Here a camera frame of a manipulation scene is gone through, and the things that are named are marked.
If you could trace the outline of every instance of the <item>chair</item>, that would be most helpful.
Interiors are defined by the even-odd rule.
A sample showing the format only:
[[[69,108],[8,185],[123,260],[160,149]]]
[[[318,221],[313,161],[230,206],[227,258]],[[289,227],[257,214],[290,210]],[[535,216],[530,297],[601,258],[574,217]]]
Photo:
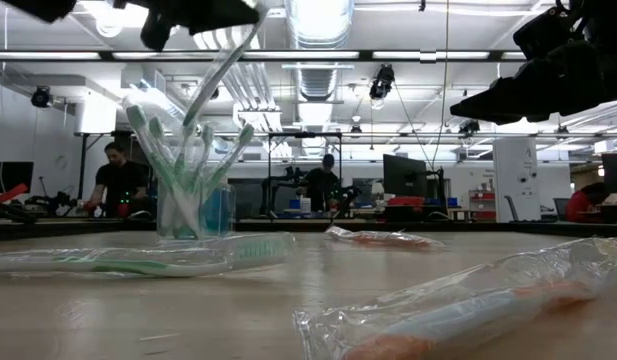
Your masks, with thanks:
[[[508,205],[510,206],[510,213],[512,213],[512,219],[514,221],[519,221],[519,216],[517,216],[517,209],[515,208],[515,203],[512,201],[512,197],[510,195],[504,196],[506,201],[508,201]]]
[[[557,218],[559,221],[567,221],[566,220],[566,205],[568,205],[568,201],[570,199],[566,198],[554,198],[555,201],[555,209],[557,210]]]

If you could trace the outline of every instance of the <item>black shirt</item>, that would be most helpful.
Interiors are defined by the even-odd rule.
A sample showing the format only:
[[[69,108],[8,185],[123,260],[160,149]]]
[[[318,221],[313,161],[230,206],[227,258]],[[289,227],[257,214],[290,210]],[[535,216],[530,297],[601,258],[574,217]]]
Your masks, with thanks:
[[[119,204],[125,193],[133,196],[137,188],[146,187],[146,177],[138,164],[126,161],[121,167],[107,164],[99,168],[95,178],[97,185],[106,187],[106,204]]]
[[[306,195],[310,198],[311,210],[323,211],[328,194],[336,189],[339,178],[332,172],[326,173],[321,168],[317,168],[306,174],[304,182],[308,186]]]

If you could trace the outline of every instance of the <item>man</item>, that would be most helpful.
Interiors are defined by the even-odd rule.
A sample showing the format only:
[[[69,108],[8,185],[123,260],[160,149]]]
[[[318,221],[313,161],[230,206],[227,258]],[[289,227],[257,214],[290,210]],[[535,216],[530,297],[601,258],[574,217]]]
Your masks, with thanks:
[[[333,166],[335,166],[335,157],[326,154],[321,167],[310,170],[304,177],[300,192],[310,198],[312,212],[324,211],[324,204],[335,201],[330,199],[330,192],[339,186],[339,178],[332,173]]]
[[[578,223],[602,222],[600,216],[586,214],[593,211],[594,207],[603,203],[610,196],[606,190],[606,184],[602,182],[585,186],[575,192],[568,204],[566,204],[566,220]]]
[[[101,205],[104,190],[107,190],[104,207],[106,216],[117,217],[118,205],[122,201],[130,200],[131,208],[136,208],[136,205],[145,202],[146,178],[138,164],[126,159],[124,149],[118,143],[112,142],[106,145],[104,151],[108,157],[108,164],[97,171],[95,190],[90,201],[84,205],[84,209],[91,211]]]

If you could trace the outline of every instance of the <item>table surface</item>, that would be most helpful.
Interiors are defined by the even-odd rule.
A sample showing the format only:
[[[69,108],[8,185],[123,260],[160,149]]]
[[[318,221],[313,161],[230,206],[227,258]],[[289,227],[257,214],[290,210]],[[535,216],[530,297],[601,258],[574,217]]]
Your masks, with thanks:
[[[449,245],[416,253],[297,234],[292,264],[196,279],[0,274],[0,359],[301,359],[294,310],[369,300],[565,238],[518,233],[421,233]],[[30,248],[132,246],[152,233],[0,243]],[[537,319],[463,359],[615,359],[617,288]]]

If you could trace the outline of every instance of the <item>ceiling duct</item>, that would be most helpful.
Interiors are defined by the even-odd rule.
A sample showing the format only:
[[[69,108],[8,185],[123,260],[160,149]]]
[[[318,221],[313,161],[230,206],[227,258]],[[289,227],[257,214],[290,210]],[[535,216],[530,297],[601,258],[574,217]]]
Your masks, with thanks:
[[[321,50],[344,47],[350,35],[354,0],[286,0],[288,26],[298,49]],[[335,92],[336,69],[299,69],[297,84],[300,101],[324,102]],[[322,127],[330,121],[332,104],[299,104],[298,115]]]

